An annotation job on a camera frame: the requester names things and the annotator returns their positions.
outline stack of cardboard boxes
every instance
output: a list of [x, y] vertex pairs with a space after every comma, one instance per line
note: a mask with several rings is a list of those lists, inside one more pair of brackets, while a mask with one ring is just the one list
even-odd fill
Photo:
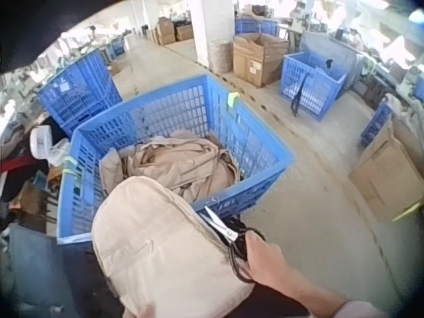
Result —
[[159, 45], [174, 43], [176, 39], [172, 20], [160, 17], [154, 30], [147, 30], [147, 38]]
[[192, 25], [179, 26], [176, 30], [177, 30], [177, 40], [179, 41], [185, 41], [185, 40], [194, 38]]

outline concrete floor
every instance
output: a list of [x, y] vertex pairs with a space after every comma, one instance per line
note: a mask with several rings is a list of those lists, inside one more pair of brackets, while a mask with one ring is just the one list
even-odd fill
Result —
[[[207, 72], [192, 40], [167, 47], [130, 38], [114, 81], [124, 99]], [[243, 219], [278, 243], [288, 262], [315, 283], [393, 311], [409, 295], [423, 267], [421, 216], [377, 223], [348, 180], [360, 155], [360, 133], [372, 111], [344, 94], [323, 122], [293, 117], [278, 81], [262, 89], [225, 75], [253, 96], [249, 106], [295, 154], [295, 163]]]

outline cardboard box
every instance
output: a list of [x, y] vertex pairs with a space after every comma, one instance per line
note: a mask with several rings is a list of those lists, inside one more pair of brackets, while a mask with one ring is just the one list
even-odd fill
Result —
[[175, 34], [169, 34], [166, 36], [159, 36], [159, 44], [160, 45], [167, 45], [167, 44], [171, 44], [174, 43], [175, 40]]
[[191, 38], [194, 38], [192, 25], [184, 25], [177, 28], [177, 40], [185, 41]]
[[159, 45], [159, 34], [156, 29], [153, 30], [152, 37], [153, 37], [153, 42]]
[[234, 73], [256, 87], [281, 78], [289, 42], [269, 34], [248, 33], [234, 37]]
[[423, 158], [419, 141], [397, 119], [365, 149], [349, 178], [378, 221], [393, 221], [423, 201]]
[[107, 66], [107, 69], [109, 70], [112, 76], [118, 74], [121, 71], [117, 62], [112, 62], [111, 65]]
[[146, 30], [147, 33], [147, 39], [149, 39], [150, 41], [154, 42], [153, 40], [153, 30]]
[[41, 212], [41, 203], [44, 197], [45, 193], [42, 190], [38, 189], [29, 181], [26, 181], [18, 196], [10, 202], [9, 207], [11, 209], [21, 209], [26, 213], [36, 215]]
[[168, 36], [170, 34], [175, 34], [175, 30], [174, 30], [174, 23], [172, 22], [172, 20], [165, 18], [165, 17], [160, 17], [158, 24], [156, 25], [155, 28], [158, 31], [159, 36]]

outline plastic basket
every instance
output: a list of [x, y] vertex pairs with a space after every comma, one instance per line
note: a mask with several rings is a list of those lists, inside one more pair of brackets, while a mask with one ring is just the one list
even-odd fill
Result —
[[314, 52], [300, 52], [284, 58], [279, 94], [292, 100], [306, 77], [300, 99], [300, 109], [321, 121], [334, 103], [343, 82], [346, 70]]
[[388, 107], [386, 103], [381, 102], [379, 104], [376, 113], [371, 118], [368, 125], [366, 125], [362, 134], [360, 134], [364, 146], [368, 146], [374, 140], [392, 113], [392, 109]]
[[105, 111], [110, 108], [110, 106], [120, 103], [121, 101], [122, 97], [119, 95], [113, 80], [110, 78], [105, 96], [103, 96], [103, 98], [97, 103], [92, 104], [91, 107], [88, 107], [86, 110], [73, 116], [68, 122], [63, 124], [62, 129], [68, 136], [72, 136], [75, 128], [80, 126], [83, 122], [96, 116], [102, 111]]
[[419, 98], [420, 100], [424, 101], [424, 78], [423, 76], [419, 76], [417, 83], [415, 84], [415, 88], [413, 90], [413, 94]]
[[252, 18], [236, 18], [235, 34], [260, 32], [260, 23]]
[[293, 162], [281, 140], [241, 101], [227, 103], [229, 90], [204, 75], [138, 95], [79, 126], [72, 137], [58, 207], [60, 244], [91, 240], [91, 222], [104, 200], [99, 160], [110, 147], [121, 149], [149, 138], [186, 129], [197, 136], [209, 130], [238, 162], [243, 181], [192, 203], [207, 205], [220, 216], [238, 215], [256, 204]]
[[277, 32], [278, 32], [278, 22], [277, 21], [269, 21], [269, 20], [264, 20], [262, 21], [262, 23], [260, 24], [260, 32], [261, 33], [266, 33], [272, 36], [278, 36]]
[[120, 56], [121, 54], [125, 53], [124, 49], [124, 40], [122, 38], [117, 38], [114, 41], [112, 41], [112, 48], [115, 53], [115, 56]]
[[[117, 96], [108, 99], [111, 92]], [[99, 104], [106, 102], [110, 107], [114, 104], [107, 101], [122, 100], [98, 50], [81, 57], [54, 76], [38, 91], [38, 98], [62, 128], [73, 122], [80, 124], [77, 119]]]
[[109, 51], [109, 55], [110, 55], [111, 60], [112, 61], [115, 60], [117, 58], [117, 55], [116, 55], [115, 50], [114, 50], [111, 43], [109, 43], [107, 45], [107, 50]]

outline yellow tag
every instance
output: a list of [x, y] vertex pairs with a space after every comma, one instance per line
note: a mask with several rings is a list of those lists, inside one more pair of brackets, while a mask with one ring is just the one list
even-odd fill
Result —
[[420, 206], [422, 206], [422, 204], [423, 203], [421, 201], [418, 201], [417, 203], [413, 204], [411, 207], [405, 209], [401, 215], [398, 215], [397, 217], [395, 217], [392, 222], [396, 222], [400, 220], [402, 217], [405, 217], [406, 215], [412, 212], [415, 212]]
[[229, 93], [228, 94], [228, 106], [233, 108], [234, 107], [234, 102], [236, 101], [236, 98], [240, 97], [240, 94], [235, 91], [233, 93]]
[[76, 172], [75, 171], [72, 171], [70, 169], [64, 169], [64, 171], [62, 171], [62, 173], [63, 174], [71, 174], [71, 175], [73, 175], [75, 177], [78, 177], [78, 175], [76, 174]]
[[69, 161], [71, 164], [73, 164], [74, 166], [76, 166], [78, 163], [77, 163], [77, 160], [75, 160], [75, 159], [73, 159], [71, 156], [66, 156], [65, 157], [65, 161]]

